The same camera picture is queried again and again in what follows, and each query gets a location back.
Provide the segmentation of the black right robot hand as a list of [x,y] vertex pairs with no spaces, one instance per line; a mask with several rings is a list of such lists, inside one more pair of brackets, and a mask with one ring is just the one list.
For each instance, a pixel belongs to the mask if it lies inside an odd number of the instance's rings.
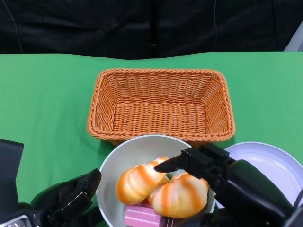
[[294,212],[279,188],[256,167],[231,158],[212,143],[184,149],[155,167],[160,173],[180,169],[205,179],[215,199],[224,206],[187,218],[178,224],[180,227],[282,227]]

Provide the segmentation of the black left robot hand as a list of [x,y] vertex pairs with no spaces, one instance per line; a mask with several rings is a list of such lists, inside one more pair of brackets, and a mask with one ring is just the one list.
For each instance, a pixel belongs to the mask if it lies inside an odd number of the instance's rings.
[[104,218],[92,198],[101,181],[98,169],[58,183],[33,198],[30,205],[36,215],[37,227],[95,227]]

